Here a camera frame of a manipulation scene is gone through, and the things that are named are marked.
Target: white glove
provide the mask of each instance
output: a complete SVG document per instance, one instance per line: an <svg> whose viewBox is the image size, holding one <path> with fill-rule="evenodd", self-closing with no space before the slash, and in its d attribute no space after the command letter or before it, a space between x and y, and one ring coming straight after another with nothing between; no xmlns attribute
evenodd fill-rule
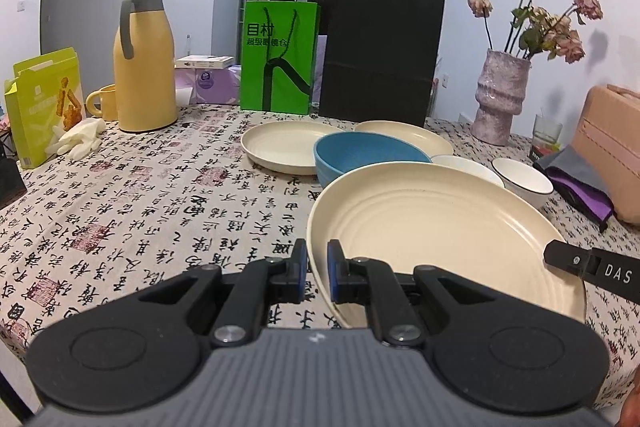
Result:
<svg viewBox="0 0 640 427"><path fill-rule="evenodd" d="M47 147L46 153L58 156L69 153L69 159L81 160L92 150L100 149L102 140L98 138L98 134L104 133L106 129L107 126L101 118L86 118L61 136L58 136L60 130L54 128L53 131L59 140Z"/></svg>

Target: yellow mug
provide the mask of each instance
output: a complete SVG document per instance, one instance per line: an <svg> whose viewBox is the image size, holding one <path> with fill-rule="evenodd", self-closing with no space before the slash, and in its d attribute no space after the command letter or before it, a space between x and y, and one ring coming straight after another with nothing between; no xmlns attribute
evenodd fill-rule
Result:
<svg viewBox="0 0 640 427"><path fill-rule="evenodd" d="M92 102L92 100L97 96L100 97L100 109L95 107ZM88 97L86 97L85 105L87 111L98 118L102 118L105 122L118 121L115 84L111 84L111 86L104 86L102 89L92 92Z"/></svg>

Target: cream plastic plate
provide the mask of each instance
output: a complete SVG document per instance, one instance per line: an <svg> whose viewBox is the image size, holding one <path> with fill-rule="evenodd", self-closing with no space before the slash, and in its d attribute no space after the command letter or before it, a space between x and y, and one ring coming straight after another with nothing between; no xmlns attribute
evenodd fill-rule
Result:
<svg viewBox="0 0 640 427"><path fill-rule="evenodd" d="M416 146L429 158L438 154L453 154L453 146L439 134L407 123L371 120L357 124L354 131L375 132L398 138Z"/></svg>
<svg viewBox="0 0 640 427"><path fill-rule="evenodd" d="M241 144L249 158L272 171L313 176L316 174L314 144L341 129L312 121L276 121L251 127Z"/></svg>
<svg viewBox="0 0 640 427"><path fill-rule="evenodd" d="M580 279L543 261L564 241L535 208L508 190L455 169L392 162L348 172L320 194L306 227L316 282L343 327L365 327L364 308L331 302L326 245L339 239L345 257L371 257L412 273L433 264L584 322Z"/></svg>

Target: yellow-green box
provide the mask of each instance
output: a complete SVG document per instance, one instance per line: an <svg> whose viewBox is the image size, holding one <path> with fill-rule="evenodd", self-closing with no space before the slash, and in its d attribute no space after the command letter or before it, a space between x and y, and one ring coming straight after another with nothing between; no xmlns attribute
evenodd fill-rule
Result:
<svg viewBox="0 0 640 427"><path fill-rule="evenodd" d="M34 169L51 156L47 147L84 115L78 55L73 48L30 58L14 65L14 80L4 98L14 144L23 169Z"/></svg>

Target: yellow thermos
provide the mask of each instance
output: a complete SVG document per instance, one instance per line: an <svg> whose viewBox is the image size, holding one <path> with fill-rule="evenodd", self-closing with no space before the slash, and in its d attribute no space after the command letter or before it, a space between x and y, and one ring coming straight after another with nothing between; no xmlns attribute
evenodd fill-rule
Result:
<svg viewBox="0 0 640 427"><path fill-rule="evenodd" d="M174 37L162 0L124 0L113 47L118 125L145 132L178 119Z"/></svg>

